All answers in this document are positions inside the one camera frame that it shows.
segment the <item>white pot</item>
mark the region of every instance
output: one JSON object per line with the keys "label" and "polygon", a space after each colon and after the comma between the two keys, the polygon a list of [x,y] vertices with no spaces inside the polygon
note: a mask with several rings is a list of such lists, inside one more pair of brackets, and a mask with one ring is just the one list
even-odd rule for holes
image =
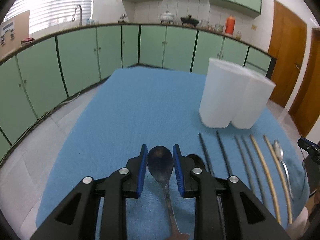
{"label": "white pot", "polygon": [[169,11],[160,14],[160,21],[173,22],[174,14],[169,13]]}

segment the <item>orange bottle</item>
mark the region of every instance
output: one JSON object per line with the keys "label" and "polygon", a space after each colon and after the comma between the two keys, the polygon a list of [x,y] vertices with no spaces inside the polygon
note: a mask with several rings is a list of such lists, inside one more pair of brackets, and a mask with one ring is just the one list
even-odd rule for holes
{"label": "orange bottle", "polygon": [[225,31],[225,34],[233,35],[233,30],[235,28],[235,23],[236,23],[236,19],[232,15],[230,15],[226,19],[226,31]]}

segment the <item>metal bolt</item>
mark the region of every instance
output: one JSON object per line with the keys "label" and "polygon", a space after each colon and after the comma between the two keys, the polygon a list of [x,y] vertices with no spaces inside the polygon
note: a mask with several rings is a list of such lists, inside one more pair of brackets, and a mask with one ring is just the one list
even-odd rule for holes
{"label": "metal bolt", "polygon": [[90,184],[90,183],[92,182],[92,178],[91,178],[91,177],[85,177],[85,178],[82,180],[82,182],[83,182],[84,184]]}
{"label": "metal bolt", "polygon": [[229,178],[229,180],[232,182],[232,183],[237,183],[239,181],[239,178],[237,176],[231,176]]}
{"label": "metal bolt", "polygon": [[194,174],[200,174],[200,173],[202,172],[202,170],[201,170],[200,168],[193,168],[193,169],[192,169],[192,172],[193,172]]}
{"label": "metal bolt", "polygon": [[122,169],[119,170],[119,173],[122,174],[122,175],[125,175],[125,174],[129,173],[129,170],[127,168],[122,168]]}

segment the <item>blue gripper pad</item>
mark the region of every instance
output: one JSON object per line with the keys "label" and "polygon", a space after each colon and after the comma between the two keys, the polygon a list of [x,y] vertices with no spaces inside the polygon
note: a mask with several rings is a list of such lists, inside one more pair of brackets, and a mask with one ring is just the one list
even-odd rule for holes
{"label": "blue gripper pad", "polygon": [[180,196],[183,197],[184,196],[184,180],[183,180],[182,168],[179,161],[179,156],[178,156],[176,146],[173,147],[172,153],[173,153],[174,170],[176,172],[176,178],[177,178],[178,191],[180,193]]}
{"label": "blue gripper pad", "polygon": [[147,168],[147,156],[148,156],[148,148],[144,144],[141,148],[141,152],[143,152],[141,156],[141,164],[139,168],[139,173],[138,173],[138,186],[137,186],[137,195],[138,197],[141,196],[141,193],[143,191],[143,185],[144,185],[144,177],[146,175],[146,168]]}

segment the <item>white plastic container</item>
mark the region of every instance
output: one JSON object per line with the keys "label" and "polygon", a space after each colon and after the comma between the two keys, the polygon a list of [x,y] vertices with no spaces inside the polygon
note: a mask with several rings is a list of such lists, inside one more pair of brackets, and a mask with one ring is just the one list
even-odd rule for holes
{"label": "white plastic container", "polygon": [[242,104],[231,123],[239,129],[250,129],[266,107],[276,84],[254,70],[244,69],[250,81],[245,89]]}
{"label": "white plastic container", "polygon": [[209,59],[207,78],[199,108],[202,123],[210,128],[224,128],[242,106],[249,76],[240,65]]}

